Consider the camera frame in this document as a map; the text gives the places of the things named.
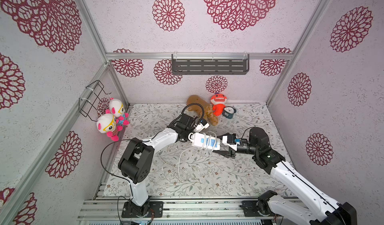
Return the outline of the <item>white power strip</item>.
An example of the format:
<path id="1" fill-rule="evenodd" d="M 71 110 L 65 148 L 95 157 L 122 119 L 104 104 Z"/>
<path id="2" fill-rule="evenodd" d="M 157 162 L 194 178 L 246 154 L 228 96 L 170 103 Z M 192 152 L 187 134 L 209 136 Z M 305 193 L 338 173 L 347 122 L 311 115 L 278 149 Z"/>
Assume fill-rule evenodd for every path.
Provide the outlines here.
<path id="1" fill-rule="evenodd" d="M 219 151 L 221 148 L 221 140 L 217 137 L 216 133 L 208 131 L 207 133 L 190 133 L 188 136 L 189 141 L 193 147 L 201 150 Z"/>

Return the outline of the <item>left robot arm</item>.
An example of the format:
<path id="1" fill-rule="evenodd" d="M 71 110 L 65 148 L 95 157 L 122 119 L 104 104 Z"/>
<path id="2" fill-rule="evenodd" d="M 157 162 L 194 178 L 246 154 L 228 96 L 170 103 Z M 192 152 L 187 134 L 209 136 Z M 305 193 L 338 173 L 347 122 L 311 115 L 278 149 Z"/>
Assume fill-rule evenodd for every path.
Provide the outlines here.
<path id="1" fill-rule="evenodd" d="M 208 122 L 205 119 L 182 114 L 152 139 L 147 141 L 130 139 L 118 163 L 118 169 L 130 182 L 133 205 L 140 208 L 149 200 L 144 180 L 151 170 L 155 153 L 177 141 L 185 142 L 190 133 L 201 131 L 207 126 Z"/>

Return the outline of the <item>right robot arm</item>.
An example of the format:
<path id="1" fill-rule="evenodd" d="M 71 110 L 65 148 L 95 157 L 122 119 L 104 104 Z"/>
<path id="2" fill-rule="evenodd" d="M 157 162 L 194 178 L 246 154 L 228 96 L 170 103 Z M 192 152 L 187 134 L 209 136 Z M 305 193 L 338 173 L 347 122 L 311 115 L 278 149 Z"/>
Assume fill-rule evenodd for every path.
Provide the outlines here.
<path id="1" fill-rule="evenodd" d="M 339 203 L 297 172 L 283 155 L 272 149 L 269 136 L 262 128 L 252 127 L 248 139 L 230 133 L 219 136 L 219 139 L 228 149 L 217 151 L 217 154 L 227 158 L 234 158 L 236 154 L 251 155 L 259 168 L 283 183 L 304 203 L 304 206 L 297 205 L 269 190 L 252 206 L 261 216 L 280 215 L 297 225 L 358 223 L 357 211 L 351 204 Z"/>

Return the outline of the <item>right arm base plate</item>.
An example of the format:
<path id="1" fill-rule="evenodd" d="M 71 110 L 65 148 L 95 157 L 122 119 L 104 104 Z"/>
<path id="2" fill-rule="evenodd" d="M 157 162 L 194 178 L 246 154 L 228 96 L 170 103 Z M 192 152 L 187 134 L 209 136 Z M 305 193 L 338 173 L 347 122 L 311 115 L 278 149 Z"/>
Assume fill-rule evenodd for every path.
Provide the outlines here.
<path id="1" fill-rule="evenodd" d="M 242 201 L 240 208 L 243 209 L 245 217 L 274 217 L 275 213 L 273 213 L 268 204 L 261 201 L 256 200 L 245 200 Z"/>

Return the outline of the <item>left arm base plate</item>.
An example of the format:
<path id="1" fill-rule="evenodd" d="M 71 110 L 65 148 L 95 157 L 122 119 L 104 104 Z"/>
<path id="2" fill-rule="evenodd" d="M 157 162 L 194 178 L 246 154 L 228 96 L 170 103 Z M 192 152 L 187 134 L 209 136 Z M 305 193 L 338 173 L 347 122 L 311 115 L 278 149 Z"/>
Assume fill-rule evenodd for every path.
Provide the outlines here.
<path id="1" fill-rule="evenodd" d="M 164 202 L 147 201 L 142 206 L 132 201 L 124 203 L 122 218 L 161 218 Z"/>

